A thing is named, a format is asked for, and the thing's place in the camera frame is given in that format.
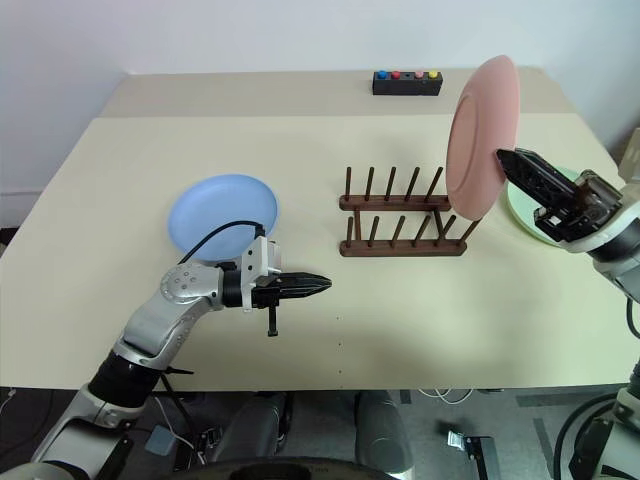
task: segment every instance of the white wall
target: white wall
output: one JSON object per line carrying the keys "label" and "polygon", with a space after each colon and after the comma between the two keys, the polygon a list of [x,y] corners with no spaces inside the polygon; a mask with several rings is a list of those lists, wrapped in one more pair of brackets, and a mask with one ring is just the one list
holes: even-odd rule
{"label": "white wall", "polygon": [[124,72],[475,66],[506,53],[545,67],[605,145],[640,121],[637,0],[0,1],[2,224],[22,220]]}

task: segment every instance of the white cable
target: white cable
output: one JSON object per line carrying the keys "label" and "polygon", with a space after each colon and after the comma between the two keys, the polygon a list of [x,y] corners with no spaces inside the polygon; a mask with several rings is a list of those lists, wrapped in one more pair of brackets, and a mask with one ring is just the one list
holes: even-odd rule
{"label": "white cable", "polygon": [[0,404],[0,415],[2,415],[2,410],[4,410],[4,407],[7,405],[7,403],[9,403],[9,401],[13,398],[15,394],[16,394],[16,389],[12,387],[9,390],[9,393],[7,394],[7,398],[5,399],[5,401],[2,402],[2,404]]}
{"label": "white cable", "polygon": [[[440,398],[440,396],[439,396],[439,395],[437,395],[437,394],[436,394],[436,395],[431,395],[430,393],[425,392],[425,391],[424,391],[423,389],[421,389],[421,388],[419,388],[419,389],[418,389],[418,391],[419,391],[421,394],[423,394],[425,397],[429,397],[429,398]],[[447,390],[446,390],[444,393],[442,393],[441,395],[448,395],[450,391],[451,391],[451,389],[450,389],[450,388],[447,388]]]}
{"label": "white cable", "polygon": [[473,388],[470,388],[469,391],[465,393],[462,398],[458,400],[454,400],[453,402],[451,400],[447,400],[445,396],[442,395],[438,390],[436,390],[436,393],[438,394],[438,397],[440,398],[440,400],[442,400],[447,405],[460,405],[462,402],[464,402],[467,398],[471,396],[471,394],[473,393]]}
{"label": "white cable", "polygon": [[451,393],[451,388],[447,388],[444,391],[440,391],[437,388],[434,389],[434,392],[436,392],[435,395],[432,395],[430,393],[427,393],[425,390],[419,388],[418,391],[423,394],[425,397],[429,397],[429,398],[439,398],[440,400],[442,400],[444,403],[446,403],[447,405],[460,405],[462,402],[464,402],[467,398],[469,398],[471,396],[471,394],[473,393],[473,388],[470,388],[469,391],[467,393],[464,394],[464,396],[462,398],[460,398],[459,400],[448,400],[446,397],[447,395],[449,395]]}
{"label": "white cable", "polygon": [[[160,399],[158,397],[153,397],[153,399],[158,404],[158,407],[160,408],[160,411],[162,412],[162,416],[164,417],[164,421],[167,422],[167,427],[169,427],[169,431],[171,432],[171,435],[173,435],[173,437],[176,440],[180,440],[182,443],[184,443],[186,446],[188,446],[191,450],[196,452],[196,447],[193,446],[193,443],[191,443],[186,438],[181,437],[180,435],[178,435],[173,430],[173,425],[171,425],[171,422],[169,421],[169,417],[167,416],[167,412],[164,411],[164,407],[162,406],[162,402],[160,401]],[[196,456],[198,457],[198,460],[200,461],[200,463],[202,465],[206,465],[207,464],[207,461],[204,459],[204,457],[202,456],[202,454],[200,452],[196,452]]]}

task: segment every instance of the gray floor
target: gray floor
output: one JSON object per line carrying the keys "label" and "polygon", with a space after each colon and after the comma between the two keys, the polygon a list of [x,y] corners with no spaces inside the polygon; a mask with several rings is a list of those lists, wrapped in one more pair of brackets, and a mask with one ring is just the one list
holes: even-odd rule
{"label": "gray floor", "polygon": [[[594,396],[615,391],[614,386],[554,389],[515,389],[496,393],[475,392],[466,402],[449,406],[411,392],[411,403],[401,403],[399,392],[391,392],[405,422],[416,460],[418,479],[465,479],[470,462],[462,452],[446,446],[444,434],[449,428],[467,435],[487,435],[495,439],[502,478],[548,479],[550,455],[555,437],[567,415],[580,403]],[[3,455],[11,445],[29,437],[44,417],[49,400],[54,421],[73,392],[20,389],[0,417],[0,472],[25,462],[39,438]],[[2,388],[0,399],[6,398]],[[246,393],[198,394],[187,405],[196,422],[203,426],[226,426],[235,411],[249,398]],[[354,392],[299,392],[295,395],[292,429],[282,455],[317,456],[353,460],[355,429]],[[165,400],[167,411],[177,429],[180,417]],[[158,408],[151,403],[138,427],[153,428],[164,423]],[[322,437],[317,432],[324,432]],[[131,433],[136,446],[122,479],[151,479],[171,472],[175,452],[159,457],[145,452],[145,431]],[[565,453],[572,450],[573,437]]]}

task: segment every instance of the plate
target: plate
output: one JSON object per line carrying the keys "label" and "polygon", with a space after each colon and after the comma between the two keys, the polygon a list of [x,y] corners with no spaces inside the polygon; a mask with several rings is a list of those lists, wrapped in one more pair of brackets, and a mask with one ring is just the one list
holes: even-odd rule
{"label": "plate", "polygon": [[[218,175],[196,183],[171,208],[171,241],[184,253],[212,230],[234,220],[253,220],[269,235],[278,218],[278,202],[271,189],[247,175]],[[239,257],[253,241],[255,229],[238,225],[220,232],[192,258],[205,261]]]}
{"label": "plate", "polygon": [[[556,168],[560,171],[560,173],[562,173],[572,182],[580,176],[579,173],[576,173],[573,170],[569,170],[568,168]],[[536,224],[533,221],[533,212],[537,208],[540,208],[542,205],[540,205],[533,198],[524,193],[511,182],[507,183],[507,204],[509,205],[509,210],[511,210],[511,214],[513,215],[513,217],[520,225],[522,225],[527,233],[530,233],[542,242],[548,243],[549,245],[553,245],[555,247],[559,247],[558,243],[538,227],[536,227]]]}
{"label": "plate", "polygon": [[460,94],[447,148],[447,194],[468,220],[480,220],[500,196],[506,177],[495,152],[514,149],[519,115],[520,82],[511,59],[483,63]]}

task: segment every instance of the beige tabletop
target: beige tabletop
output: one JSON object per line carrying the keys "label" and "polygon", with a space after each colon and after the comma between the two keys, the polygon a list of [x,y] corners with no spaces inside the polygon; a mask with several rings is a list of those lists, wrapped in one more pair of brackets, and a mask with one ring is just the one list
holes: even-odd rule
{"label": "beige tabletop", "polygon": [[[196,371],[176,378],[178,388],[516,387],[627,378],[637,348],[623,295],[586,255],[523,232],[504,199],[460,258],[339,255],[345,167],[353,167],[357,189],[369,166],[396,166],[401,192],[420,166],[416,193],[426,191],[444,163],[450,113],[126,116],[91,123],[0,260],[1,384],[77,388],[89,380],[180,256],[166,229],[172,203],[194,182],[230,172],[258,177],[277,195],[273,239],[284,270],[325,275],[333,286],[283,302],[276,338],[266,336],[265,311],[203,317],[174,362]],[[523,113],[518,144],[620,186],[615,165],[575,113]],[[376,176],[374,191],[385,181]],[[365,232],[371,220],[363,217]],[[396,220],[382,214],[379,238],[391,235]],[[419,222],[409,215],[405,231]],[[466,225],[455,224],[454,235]]]}
{"label": "beige tabletop", "polygon": [[[273,117],[453,113],[474,72],[442,71],[436,97],[371,95],[373,72],[136,75],[113,93],[103,117]],[[522,113],[570,113],[560,86],[539,68],[518,69]]]}

